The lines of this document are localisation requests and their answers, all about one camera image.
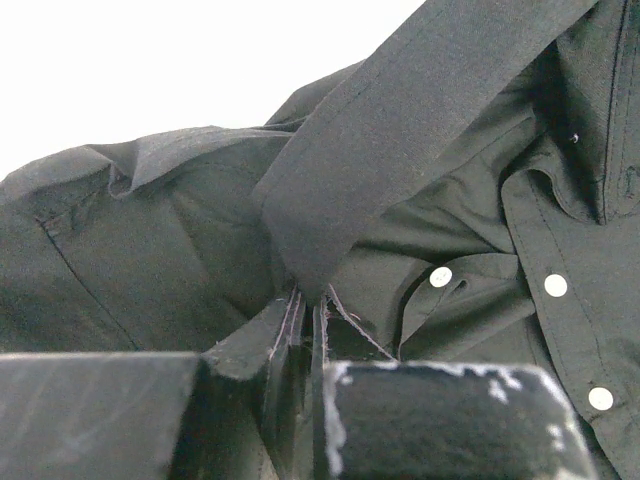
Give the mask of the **black button shirt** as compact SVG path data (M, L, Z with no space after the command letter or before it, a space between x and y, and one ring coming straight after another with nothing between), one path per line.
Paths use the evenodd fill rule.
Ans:
M1 185L5 354L211 350L298 291L334 360L531 365L639 475L639 5L428 1L263 126L87 145Z

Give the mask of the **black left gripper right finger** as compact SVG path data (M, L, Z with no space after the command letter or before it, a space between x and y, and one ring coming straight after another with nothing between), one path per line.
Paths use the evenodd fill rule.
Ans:
M576 414L531 365L334 360L329 293L313 310L317 479L594 479Z

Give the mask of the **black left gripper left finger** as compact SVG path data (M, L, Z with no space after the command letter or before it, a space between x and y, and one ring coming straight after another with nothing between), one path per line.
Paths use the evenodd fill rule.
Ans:
M5 479L292 479L298 291L203 354L5 354Z

